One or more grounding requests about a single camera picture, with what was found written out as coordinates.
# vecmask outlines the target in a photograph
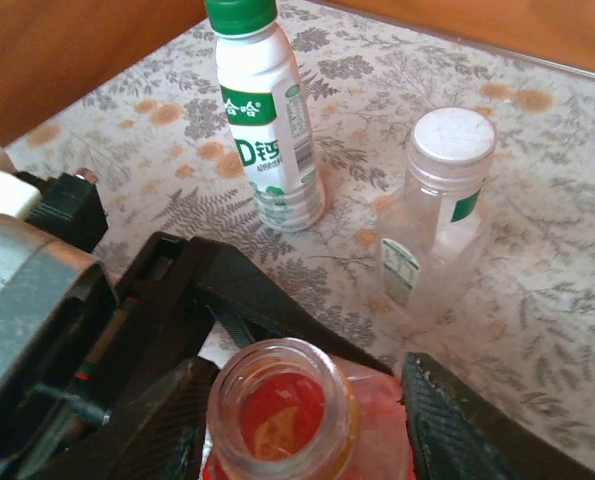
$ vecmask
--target floral tablecloth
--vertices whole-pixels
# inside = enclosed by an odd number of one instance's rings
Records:
[[[206,22],[8,148],[19,168],[99,176],[121,273],[156,230],[231,242],[326,325],[398,369],[426,351],[595,469],[595,82],[300,0],[280,1],[308,90],[329,207],[261,225],[228,132]],[[471,107],[499,131],[478,278],[432,324],[376,288],[375,215],[402,184],[414,121]],[[206,354],[233,346],[216,329]]]

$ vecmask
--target clear plastic bottle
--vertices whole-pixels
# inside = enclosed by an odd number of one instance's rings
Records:
[[[411,319],[442,316],[467,290],[491,231],[480,191],[495,144],[491,123],[465,108],[433,110],[411,133],[404,185],[376,227],[381,283]]]
[[[325,207],[305,91],[275,0],[205,0],[222,98],[261,220],[284,232]]]
[[[204,480],[414,478],[402,390],[297,339],[258,342],[215,381]]]

